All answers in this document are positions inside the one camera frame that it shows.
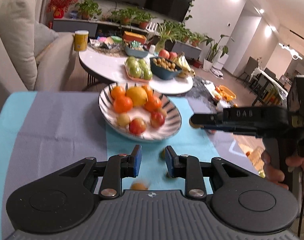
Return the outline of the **person's right hand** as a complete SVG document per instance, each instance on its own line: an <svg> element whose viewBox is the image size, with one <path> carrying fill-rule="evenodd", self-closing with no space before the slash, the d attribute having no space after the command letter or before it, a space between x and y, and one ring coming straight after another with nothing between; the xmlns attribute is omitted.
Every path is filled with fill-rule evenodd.
<svg viewBox="0 0 304 240"><path fill-rule="evenodd" d="M284 172L282 172L279 169L274 168L271 165L271 157L266 150L264 150L264 152L262 153L261 159L264 162L263 169L265 172L265 177L269 181L288 190L288 186L283 183L283 181L285 180ZM304 158L299 157L298 155L293 155L286 159L286 164L288 167L300 167L302 169L303 188L304 188Z"/></svg>

